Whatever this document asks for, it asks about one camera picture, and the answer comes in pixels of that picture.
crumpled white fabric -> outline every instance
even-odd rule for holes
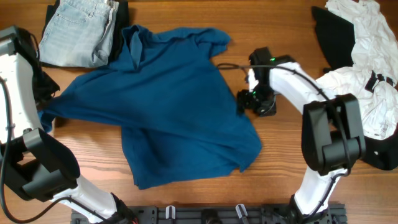
[[[335,94],[352,93],[359,101],[364,135],[383,140],[394,134],[398,122],[398,92],[379,82],[374,93],[364,89],[372,70],[398,80],[398,46],[380,5],[373,0],[329,0],[328,10],[354,24],[353,67],[344,67],[319,78],[321,86]]]

black cable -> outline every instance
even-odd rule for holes
[[[6,103],[6,119],[7,119],[7,127],[6,127],[7,141],[6,141],[6,147],[4,149],[4,154],[2,157],[1,167],[0,167],[0,203],[1,203],[2,210],[3,210],[4,214],[7,216],[7,218],[15,223],[30,223],[32,221],[39,219],[44,214],[46,214],[52,207],[54,207],[55,204],[59,203],[62,200],[68,200],[69,202],[75,203],[76,205],[78,205],[82,209],[86,210],[87,212],[90,212],[91,214],[95,215],[96,217],[102,219],[104,222],[111,223],[107,219],[102,217],[101,215],[98,215],[95,211],[90,210],[88,207],[82,205],[80,202],[76,201],[75,199],[73,199],[71,197],[62,197],[62,198],[56,199],[54,202],[52,202],[47,208],[45,208],[38,215],[36,215],[33,218],[26,219],[26,220],[19,220],[10,213],[10,211],[8,210],[8,207],[7,207],[6,197],[5,197],[5,193],[4,193],[4,182],[6,179],[7,158],[9,157],[9,152],[10,152],[9,143],[11,142],[11,139],[12,139],[12,129],[14,128],[14,126],[12,125],[12,120],[11,120],[12,115],[11,115],[11,104],[10,104],[9,92],[7,89],[6,81],[2,77],[0,77],[0,84],[1,84],[3,92],[4,92],[4,98],[5,98],[5,103]]]
[[[330,102],[329,97],[326,96],[326,94],[323,92],[322,89],[317,87],[317,85],[314,84],[310,79],[308,79],[305,75],[297,72],[296,70],[293,70],[293,69],[290,69],[290,68],[285,68],[285,67],[282,67],[282,66],[277,66],[277,65],[236,65],[236,64],[233,64],[233,63],[221,63],[221,64],[217,65],[217,68],[219,70],[233,70],[233,69],[242,69],[242,70],[244,70],[245,68],[278,68],[278,69],[286,70],[286,71],[292,72],[295,75],[300,76],[305,81],[309,82],[309,84],[311,84],[311,86],[314,87],[314,89],[316,91],[318,91],[319,94],[321,94],[321,96],[324,97],[324,99],[326,100],[327,106],[329,107],[329,109],[331,109],[331,111],[333,113],[333,117],[335,117],[337,128],[340,130],[341,138],[343,140],[344,153],[345,153],[345,158],[346,158],[346,163],[347,163],[347,172],[345,174],[336,174],[336,175],[334,175],[331,178],[331,182],[330,182],[330,184],[328,186],[328,189],[327,189],[325,195],[319,201],[319,204],[314,209],[314,211],[309,216],[307,216],[307,217],[305,217],[303,219],[302,223],[305,223],[305,222],[309,221],[318,212],[318,210],[323,206],[323,204],[325,203],[325,201],[328,198],[328,196],[329,196],[334,184],[336,183],[336,179],[339,178],[339,177],[347,177],[347,176],[349,176],[351,174],[351,159],[349,158],[347,137],[346,137],[346,133],[344,131],[343,122],[341,121],[336,108],[332,105],[332,103]]]

